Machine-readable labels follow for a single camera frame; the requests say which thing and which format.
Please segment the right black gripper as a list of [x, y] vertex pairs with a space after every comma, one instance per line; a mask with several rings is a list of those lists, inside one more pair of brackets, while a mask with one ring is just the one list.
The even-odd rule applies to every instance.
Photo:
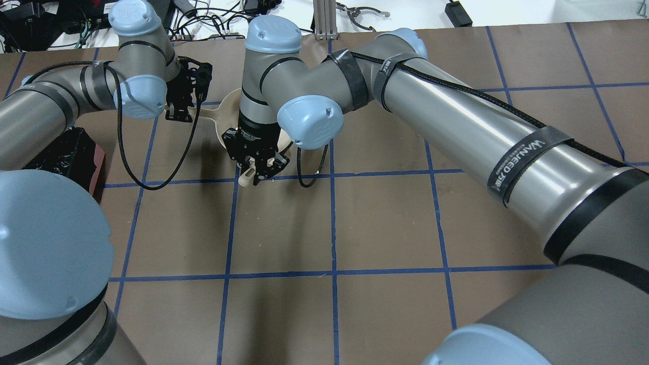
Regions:
[[254, 182], [273, 178], [289, 164], [290, 158], [279, 150], [281, 128], [277, 122], [257, 123], [239, 114], [237, 127], [225, 131], [221, 137], [230, 159], [236, 161], [241, 173], [253, 168]]

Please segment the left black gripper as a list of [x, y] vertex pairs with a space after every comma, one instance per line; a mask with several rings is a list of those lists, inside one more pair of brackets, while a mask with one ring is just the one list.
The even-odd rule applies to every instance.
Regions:
[[190, 107], [208, 97], [213, 65], [187, 56], [177, 58], [178, 74], [166, 83], [165, 118], [174, 122], [192, 123]]

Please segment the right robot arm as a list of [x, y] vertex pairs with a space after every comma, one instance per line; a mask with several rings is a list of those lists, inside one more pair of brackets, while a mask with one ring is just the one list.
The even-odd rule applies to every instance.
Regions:
[[399, 28], [310, 68], [289, 19], [246, 35], [239, 127], [223, 140], [245, 169], [276, 174], [281, 131], [322, 148], [344, 114], [376, 101], [538, 231], [552, 272], [453, 331], [424, 364], [647, 364], [647, 172], [472, 89]]

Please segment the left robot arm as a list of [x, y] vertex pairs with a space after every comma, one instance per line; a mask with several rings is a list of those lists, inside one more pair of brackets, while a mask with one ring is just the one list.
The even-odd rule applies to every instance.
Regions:
[[177, 56], [146, 1], [118, 1], [116, 61], [66, 62], [2, 100], [2, 364], [144, 364], [104, 300], [114, 265], [99, 204], [68, 176], [28, 163], [83, 114], [187, 122], [211, 79]]

